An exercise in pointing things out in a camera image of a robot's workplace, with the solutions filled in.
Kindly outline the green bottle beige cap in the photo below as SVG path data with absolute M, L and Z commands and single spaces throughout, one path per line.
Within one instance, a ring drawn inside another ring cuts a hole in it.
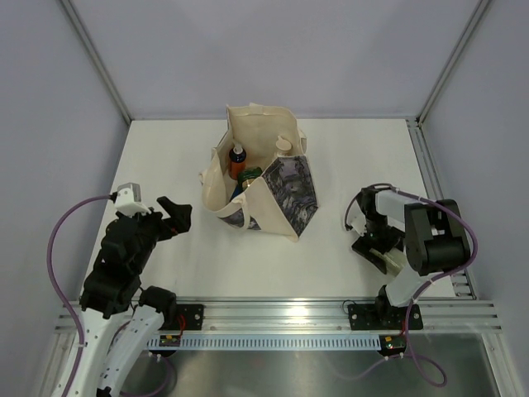
M 407 258 L 398 248 L 381 253 L 373 248 L 369 250 L 372 255 L 371 263 L 383 274 L 397 276 L 407 264 Z

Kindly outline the orange blue spray bottle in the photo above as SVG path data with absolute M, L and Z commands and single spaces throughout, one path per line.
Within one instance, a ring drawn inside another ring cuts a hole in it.
M 240 172 L 245 169 L 246 151 L 243 146 L 236 142 L 229 151 L 229 175 L 233 180 L 237 180 Z

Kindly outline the beige pump bottle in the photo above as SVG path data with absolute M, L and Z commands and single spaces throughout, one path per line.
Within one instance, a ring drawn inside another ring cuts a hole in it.
M 275 155 L 277 157 L 286 156 L 292 150 L 292 144 L 289 140 L 281 136 L 278 136 L 275 142 L 275 148 L 276 148 Z

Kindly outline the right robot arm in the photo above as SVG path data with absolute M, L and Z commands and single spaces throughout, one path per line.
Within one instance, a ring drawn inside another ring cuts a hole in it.
M 374 318 L 383 328 L 395 327 L 403 320 L 403 308 L 474 258 L 476 245 L 469 239 L 475 235 L 454 200 L 432 201 L 391 184 L 372 184 L 347 208 L 355 204 L 365 225 L 360 230 L 344 216 L 344 227 L 359 234 L 352 251 L 381 273 L 394 275 L 374 301 Z

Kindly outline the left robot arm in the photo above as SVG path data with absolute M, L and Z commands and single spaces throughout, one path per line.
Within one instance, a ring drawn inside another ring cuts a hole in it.
M 134 193 L 121 190 L 87 198 L 67 214 L 97 201 L 112 202 L 117 217 L 107 225 L 93 269 L 83 283 L 79 310 L 55 277 L 52 259 L 58 226 L 47 246 L 50 282 L 77 331 L 55 396 L 118 396 L 151 335 L 160 329 L 183 332 L 187 327 L 175 293 L 156 286 L 141 288 L 141 274 L 158 243 L 190 230 L 192 206 L 162 196 L 157 199 L 162 209 L 156 211 Z

